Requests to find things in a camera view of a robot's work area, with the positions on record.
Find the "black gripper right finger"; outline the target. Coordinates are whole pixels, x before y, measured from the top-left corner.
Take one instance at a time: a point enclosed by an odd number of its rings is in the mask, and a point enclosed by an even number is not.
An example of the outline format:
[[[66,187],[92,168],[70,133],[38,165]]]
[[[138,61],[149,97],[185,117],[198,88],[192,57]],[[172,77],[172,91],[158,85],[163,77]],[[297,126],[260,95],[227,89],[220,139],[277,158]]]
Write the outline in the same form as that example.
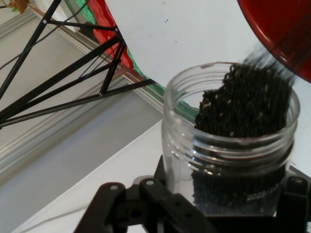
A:
[[[281,192],[273,233],[306,233],[311,219],[311,184],[304,177],[288,174],[284,167],[273,173]]]

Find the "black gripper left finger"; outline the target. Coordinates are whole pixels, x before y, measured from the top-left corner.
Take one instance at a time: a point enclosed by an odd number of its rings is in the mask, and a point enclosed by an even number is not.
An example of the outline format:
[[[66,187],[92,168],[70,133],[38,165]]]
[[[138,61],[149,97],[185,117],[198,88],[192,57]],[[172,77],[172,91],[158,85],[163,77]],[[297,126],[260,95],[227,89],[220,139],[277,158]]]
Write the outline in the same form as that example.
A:
[[[211,223],[181,194],[165,186],[163,158],[154,176],[126,188],[121,183],[99,187],[76,233],[125,233],[142,225],[148,233],[209,233]]]

